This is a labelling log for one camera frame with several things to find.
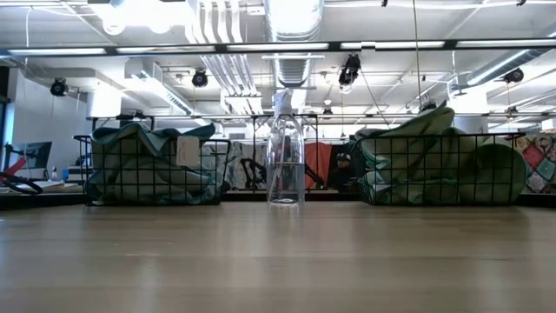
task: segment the clear glass bottle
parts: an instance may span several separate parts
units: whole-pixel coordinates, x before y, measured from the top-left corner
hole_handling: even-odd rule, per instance
[[[275,94],[275,121],[267,144],[267,199],[272,207],[305,202],[305,143],[291,109],[291,91]]]

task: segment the orange fabric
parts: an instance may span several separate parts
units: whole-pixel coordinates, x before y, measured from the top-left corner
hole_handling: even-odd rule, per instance
[[[317,157],[316,157],[316,146],[317,143],[307,143],[305,144],[305,164],[317,173]],[[327,185],[328,180],[328,168],[330,167],[330,154],[332,153],[332,145],[326,143],[318,143],[319,145],[319,166],[317,175],[322,178],[324,184]],[[316,186],[316,182],[311,179],[308,175],[305,175],[305,189],[313,188]]]

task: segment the colorful quilt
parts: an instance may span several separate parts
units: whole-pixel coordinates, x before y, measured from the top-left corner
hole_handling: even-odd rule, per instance
[[[523,193],[556,194],[556,136],[527,135],[516,140],[527,164]]]

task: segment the computer monitor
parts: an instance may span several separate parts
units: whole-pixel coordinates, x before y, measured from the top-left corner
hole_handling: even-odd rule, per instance
[[[20,143],[13,145],[12,153],[27,157],[26,168],[46,169],[52,143]]]

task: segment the black wire basket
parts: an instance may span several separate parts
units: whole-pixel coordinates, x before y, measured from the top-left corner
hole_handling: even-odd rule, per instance
[[[525,188],[523,133],[369,137],[354,163],[372,205],[508,205]]]
[[[200,140],[197,166],[175,163],[177,140],[153,155],[138,137],[120,139],[116,149],[74,136],[79,142],[80,177],[90,205],[216,205],[227,190],[224,180],[230,141]],[[122,146],[134,146],[131,153]]]

